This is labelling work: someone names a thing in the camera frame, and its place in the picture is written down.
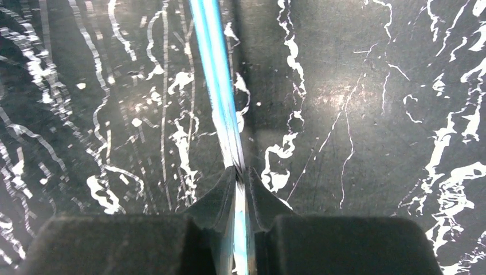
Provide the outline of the blue racket white grip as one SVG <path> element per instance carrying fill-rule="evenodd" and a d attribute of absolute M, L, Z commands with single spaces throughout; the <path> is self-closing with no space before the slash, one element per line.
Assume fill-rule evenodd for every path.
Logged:
<path fill-rule="evenodd" d="M 241 136 L 237 125 L 228 50 L 218 1 L 190 1 L 211 115 L 227 177 L 224 206 L 216 231 L 222 236 L 215 251 L 218 274 L 256 274 L 243 175 Z"/>

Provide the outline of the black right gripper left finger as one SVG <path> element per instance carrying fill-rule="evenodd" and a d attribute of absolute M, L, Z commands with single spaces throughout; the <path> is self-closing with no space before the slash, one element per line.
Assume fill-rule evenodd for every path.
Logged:
<path fill-rule="evenodd" d="M 182 213 L 59 215 L 18 274 L 230 274 L 236 169 Z"/>

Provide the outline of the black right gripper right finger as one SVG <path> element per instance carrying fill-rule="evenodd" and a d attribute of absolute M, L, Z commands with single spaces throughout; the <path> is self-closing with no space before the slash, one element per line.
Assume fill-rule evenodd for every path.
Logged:
<path fill-rule="evenodd" d="M 245 172 L 258 274 L 441 274 L 424 231 L 398 217 L 299 215 Z"/>

